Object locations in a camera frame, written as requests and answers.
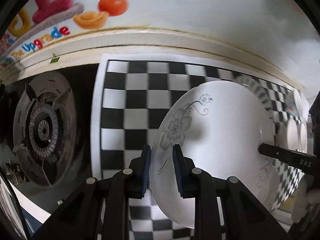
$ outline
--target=checkered mat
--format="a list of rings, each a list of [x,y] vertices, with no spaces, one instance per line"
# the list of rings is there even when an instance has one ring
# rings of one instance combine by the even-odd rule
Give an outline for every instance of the checkered mat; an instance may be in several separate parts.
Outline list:
[[[108,61],[106,69],[101,108],[101,169],[104,179],[127,168],[133,158],[140,156],[144,144],[153,145],[167,112],[188,90],[208,81],[234,81],[242,74],[182,62],[113,60]],[[289,118],[301,122],[300,117],[285,111],[287,88],[250,77],[268,93],[276,126]],[[274,165],[280,172],[281,183],[273,209],[287,199],[300,180],[300,170],[280,162]],[[130,239],[192,238],[193,230],[169,220],[149,190],[142,200],[130,199],[129,206]]]

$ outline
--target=stove burner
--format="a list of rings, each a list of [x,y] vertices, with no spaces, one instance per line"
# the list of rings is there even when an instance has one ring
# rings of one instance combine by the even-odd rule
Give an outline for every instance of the stove burner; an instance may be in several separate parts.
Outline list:
[[[41,186],[58,184],[75,158],[76,107],[66,78],[58,72],[36,76],[21,96],[13,140],[25,175]]]

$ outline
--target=green tape piece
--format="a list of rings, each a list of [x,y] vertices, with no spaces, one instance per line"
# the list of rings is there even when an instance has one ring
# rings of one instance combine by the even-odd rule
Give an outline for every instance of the green tape piece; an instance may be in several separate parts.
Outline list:
[[[60,57],[55,57],[55,58],[53,58],[53,59],[50,61],[50,64],[51,64],[51,63],[58,62],[59,58],[60,58]]]

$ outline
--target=metal rivet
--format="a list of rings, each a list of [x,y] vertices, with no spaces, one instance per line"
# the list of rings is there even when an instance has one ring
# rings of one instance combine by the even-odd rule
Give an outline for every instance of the metal rivet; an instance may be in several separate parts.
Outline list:
[[[94,177],[89,177],[89,178],[87,178],[87,180],[85,182],[87,184],[93,184],[96,182],[96,179]]]
[[[199,168],[193,168],[193,169],[192,169],[192,173],[193,173],[193,174],[200,174],[200,173],[201,173],[201,169],[199,169]]]
[[[123,174],[125,174],[125,175],[130,175],[130,174],[133,172],[133,170],[127,168],[127,169],[124,169],[122,172],[123,172]]]
[[[231,183],[236,184],[236,183],[238,183],[239,179],[238,179],[237,177],[232,176],[232,177],[229,178],[229,181],[230,181]]]

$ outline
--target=red letter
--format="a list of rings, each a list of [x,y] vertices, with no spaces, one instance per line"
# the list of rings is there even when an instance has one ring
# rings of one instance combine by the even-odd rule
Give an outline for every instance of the red letter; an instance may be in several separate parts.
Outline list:
[[[35,39],[33,41],[33,43],[34,43],[34,45],[36,45],[38,47],[38,49],[42,49],[43,46],[42,46],[42,43],[39,39]]]
[[[61,27],[59,31],[62,35],[69,35],[70,34],[69,28],[65,27],[65,26]]]

